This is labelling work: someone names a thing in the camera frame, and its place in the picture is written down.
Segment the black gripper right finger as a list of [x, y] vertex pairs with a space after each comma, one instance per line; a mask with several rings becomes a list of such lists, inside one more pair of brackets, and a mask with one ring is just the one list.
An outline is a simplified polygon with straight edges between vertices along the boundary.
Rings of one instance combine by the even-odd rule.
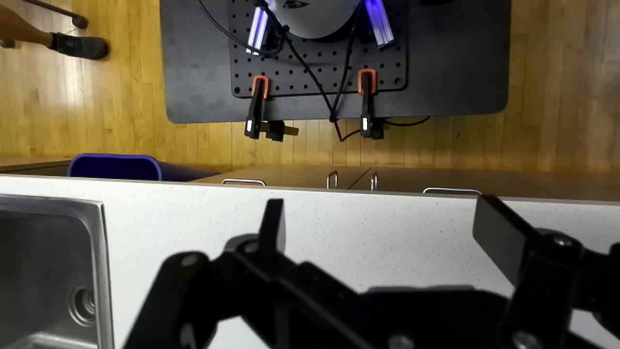
[[578, 239], [538, 229], [497, 196], [479, 196], [474, 239], [514, 286], [501, 320], [503, 349], [600, 349], [570, 332], [572, 313], [590, 313], [620, 338], [620, 258]]

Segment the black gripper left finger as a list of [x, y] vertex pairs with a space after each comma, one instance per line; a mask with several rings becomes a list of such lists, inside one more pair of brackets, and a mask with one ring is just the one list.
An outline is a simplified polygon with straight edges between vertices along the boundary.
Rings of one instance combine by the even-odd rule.
[[270, 349], [361, 349], [359, 295], [284, 255], [284, 212], [284, 200], [270, 200], [260, 229], [233, 237], [216, 260], [169, 256], [125, 349], [210, 349], [220, 324], [235, 319]]

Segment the dark robot base platform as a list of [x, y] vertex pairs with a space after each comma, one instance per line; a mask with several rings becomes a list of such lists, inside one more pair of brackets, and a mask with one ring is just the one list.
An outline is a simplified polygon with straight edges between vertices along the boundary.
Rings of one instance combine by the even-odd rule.
[[[162, 0], [167, 115], [177, 125], [243, 123], [251, 99], [231, 92], [231, 0]], [[512, 0], [408, 0], [408, 86], [379, 92], [381, 119], [493, 115], [508, 105]], [[357, 119], [359, 94], [270, 97], [270, 121]]]

